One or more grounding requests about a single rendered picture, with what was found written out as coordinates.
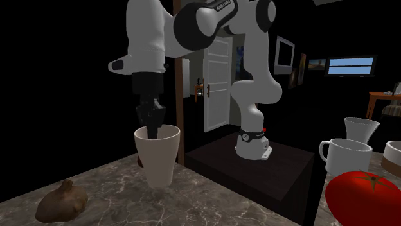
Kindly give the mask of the small landscape wall picture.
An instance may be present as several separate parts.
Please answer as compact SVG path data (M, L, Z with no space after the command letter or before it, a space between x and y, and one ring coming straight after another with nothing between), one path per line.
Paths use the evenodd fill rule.
M326 59L311 59L308 62L309 70L324 71L326 67Z

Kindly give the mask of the white funnel-shaped cup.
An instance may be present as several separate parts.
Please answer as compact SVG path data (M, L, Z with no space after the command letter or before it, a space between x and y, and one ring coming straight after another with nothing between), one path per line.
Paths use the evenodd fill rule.
M379 127L380 123L357 117L344 118L346 127L346 138L367 144L372 134Z

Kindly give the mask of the cream tall cup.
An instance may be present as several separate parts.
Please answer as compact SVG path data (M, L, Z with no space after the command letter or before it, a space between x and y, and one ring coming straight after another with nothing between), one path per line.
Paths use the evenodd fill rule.
M172 183L180 133L180 129L173 125L158 128L156 139L148 138L145 126L134 132L138 155L151 188L166 187Z

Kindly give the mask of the black-framed window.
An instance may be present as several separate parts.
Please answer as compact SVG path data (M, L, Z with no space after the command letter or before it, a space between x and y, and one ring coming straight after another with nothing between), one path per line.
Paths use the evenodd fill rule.
M377 55L328 57L325 77L374 77Z

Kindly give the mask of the white panelled door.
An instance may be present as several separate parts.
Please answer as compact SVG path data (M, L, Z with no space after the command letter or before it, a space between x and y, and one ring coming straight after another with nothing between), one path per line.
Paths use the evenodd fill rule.
M204 131L229 123L232 38L216 37L204 50Z

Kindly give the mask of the orange wooden table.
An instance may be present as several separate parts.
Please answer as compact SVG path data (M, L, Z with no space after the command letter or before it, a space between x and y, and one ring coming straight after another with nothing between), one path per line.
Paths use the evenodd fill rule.
M401 94L389 95L383 92L369 92L370 98L368 103L368 109L366 112L366 118L371 119L373 115L373 110L375 108L375 103L377 100L399 100L401 101Z

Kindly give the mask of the brown wooden door post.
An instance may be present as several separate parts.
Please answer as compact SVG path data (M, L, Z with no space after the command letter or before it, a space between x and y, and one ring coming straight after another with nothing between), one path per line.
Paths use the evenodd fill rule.
M177 127L181 131L177 162L184 166L183 61L181 57L175 59L175 102Z

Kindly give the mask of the brown bulb-shaped object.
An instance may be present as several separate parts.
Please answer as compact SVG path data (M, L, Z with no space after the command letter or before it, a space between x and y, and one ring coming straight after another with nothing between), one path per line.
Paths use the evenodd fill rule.
M65 179L59 188L46 194L39 202L35 219L42 223L74 220L85 210L88 199L83 187L74 186L72 180Z

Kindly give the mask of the narrow brown wall picture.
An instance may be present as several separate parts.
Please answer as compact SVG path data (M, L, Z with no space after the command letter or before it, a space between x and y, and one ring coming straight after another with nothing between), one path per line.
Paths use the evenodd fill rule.
M305 74L306 58L307 58L306 54L301 53L297 85L302 85L303 84L303 77L304 77L304 74Z

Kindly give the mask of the white-framed wall picture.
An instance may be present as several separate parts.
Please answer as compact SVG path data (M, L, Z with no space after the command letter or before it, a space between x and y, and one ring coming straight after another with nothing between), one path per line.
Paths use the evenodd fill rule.
M274 75L289 75L293 68L295 44L277 36Z

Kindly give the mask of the white mug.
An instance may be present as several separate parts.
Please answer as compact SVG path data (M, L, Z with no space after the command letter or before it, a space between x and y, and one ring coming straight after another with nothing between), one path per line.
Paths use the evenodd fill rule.
M321 141L319 154L327 173L336 177L349 171L367 171L373 148L350 139Z

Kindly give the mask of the white and brown bowl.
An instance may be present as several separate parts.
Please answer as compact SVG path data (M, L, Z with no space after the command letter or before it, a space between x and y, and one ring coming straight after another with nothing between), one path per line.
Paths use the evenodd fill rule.
M401 141L388 141L384 148L381 166L401 178Z

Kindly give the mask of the dark robot stand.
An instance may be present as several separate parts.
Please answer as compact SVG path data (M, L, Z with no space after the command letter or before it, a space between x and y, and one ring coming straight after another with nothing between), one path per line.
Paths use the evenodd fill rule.
M247 160L235 151L232 133L186 154L185 166L302 226L313 226L308 192L314 154L279 143L267 160Z

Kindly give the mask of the blue wall picture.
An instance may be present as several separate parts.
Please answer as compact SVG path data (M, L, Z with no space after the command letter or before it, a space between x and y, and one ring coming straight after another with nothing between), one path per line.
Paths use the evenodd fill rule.
M253 80L252 75L244 69L244 47L236 48L236 81Z

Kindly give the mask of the red tomato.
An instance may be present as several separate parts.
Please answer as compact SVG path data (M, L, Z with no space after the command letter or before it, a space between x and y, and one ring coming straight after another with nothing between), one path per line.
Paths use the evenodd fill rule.
M383 176L343 173L328 183L325 198L342 226L401 226L401 189Z

